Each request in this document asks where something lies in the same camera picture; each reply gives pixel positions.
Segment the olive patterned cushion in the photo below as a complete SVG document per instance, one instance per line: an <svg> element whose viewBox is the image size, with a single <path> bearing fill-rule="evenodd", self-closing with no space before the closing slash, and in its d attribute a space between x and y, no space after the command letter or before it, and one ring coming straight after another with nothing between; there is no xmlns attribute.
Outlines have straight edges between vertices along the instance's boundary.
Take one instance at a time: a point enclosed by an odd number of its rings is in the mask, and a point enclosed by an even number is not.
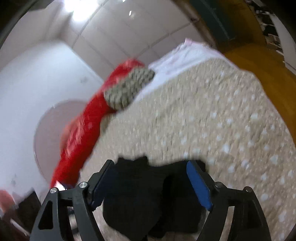
<svg viewBox="0 0 296 241"><path fill-rule="evenodd" d="M109 107L114 110L127 108L137 97L139 92L146 87L154 78L152 69L137 67L104 92L104 99Z"/></svg>

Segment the white wardrobe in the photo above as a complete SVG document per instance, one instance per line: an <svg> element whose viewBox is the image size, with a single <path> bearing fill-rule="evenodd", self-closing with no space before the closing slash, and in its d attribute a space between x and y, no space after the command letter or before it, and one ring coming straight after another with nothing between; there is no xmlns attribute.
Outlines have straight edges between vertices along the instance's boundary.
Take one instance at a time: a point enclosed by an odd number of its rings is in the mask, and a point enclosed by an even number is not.
<svg viewBox="0 0 296 241"><path fill-rule="evenodd" d="M70 45L102 79L121 62L137 58L148 65L185 41L204 39L173 1L99 1L76 11Z"/></svg>

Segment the beige dotted quilt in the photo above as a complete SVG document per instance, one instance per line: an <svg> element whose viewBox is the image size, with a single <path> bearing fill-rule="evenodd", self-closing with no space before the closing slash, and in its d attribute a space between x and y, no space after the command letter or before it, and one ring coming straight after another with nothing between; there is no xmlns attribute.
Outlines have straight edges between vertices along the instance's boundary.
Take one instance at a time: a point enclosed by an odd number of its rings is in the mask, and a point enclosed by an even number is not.
<svg viewBox="0 0 296 241"><path fill-rule="evenodd" d="M105 117L80 179L108 159L142 155L152 165L200 157L214 180L252 187L272 240L295 225L295 144L250 72L210 59Z"/></svg>

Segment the black pants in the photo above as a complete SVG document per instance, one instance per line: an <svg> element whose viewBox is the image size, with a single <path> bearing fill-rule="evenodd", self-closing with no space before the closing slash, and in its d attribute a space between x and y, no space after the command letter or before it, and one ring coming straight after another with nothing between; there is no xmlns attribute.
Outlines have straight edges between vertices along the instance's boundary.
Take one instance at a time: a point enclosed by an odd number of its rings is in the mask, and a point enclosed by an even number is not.
<svg viewBox="0 0 296 241"><path fill-rule="evenodd" d="M118 158L103 201L103 218L129 240L199 231L204 208L187 175L187 160L151 166L146 156Z"/></svg>

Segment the red floral comforter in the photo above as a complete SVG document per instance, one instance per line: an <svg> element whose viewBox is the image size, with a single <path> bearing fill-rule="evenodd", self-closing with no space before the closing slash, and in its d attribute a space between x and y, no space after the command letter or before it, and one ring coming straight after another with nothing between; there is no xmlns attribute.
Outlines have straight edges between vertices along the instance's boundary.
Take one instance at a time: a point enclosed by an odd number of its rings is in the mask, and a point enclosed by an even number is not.
<svg viewBox="0 0 296 241"><path fill-rule="evenodd" d="M136 59L128 59L119 64L93 95L81 114L66 126L61 141L60 160L51 179L51 188L58 182L71 188L76 185L80 170L92 154L100 136L101 120L115 112L104 99L104 91L118 84L133 68L143 66L144 63Z"/></svg>

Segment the round white headboard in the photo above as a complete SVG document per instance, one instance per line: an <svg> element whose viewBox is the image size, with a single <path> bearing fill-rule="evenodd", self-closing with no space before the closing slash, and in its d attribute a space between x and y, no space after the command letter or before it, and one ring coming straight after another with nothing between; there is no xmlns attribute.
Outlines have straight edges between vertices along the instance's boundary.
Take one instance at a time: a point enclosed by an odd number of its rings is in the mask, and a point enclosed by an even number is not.
<svg viewBox="0 0 296 241"><path fill-rule="evenodd" d="M34 155L46 182L50 183L60 159L60 139L65 126L86 106L82 100L63 101L48 109L38 122L34 135Z"/></svg>

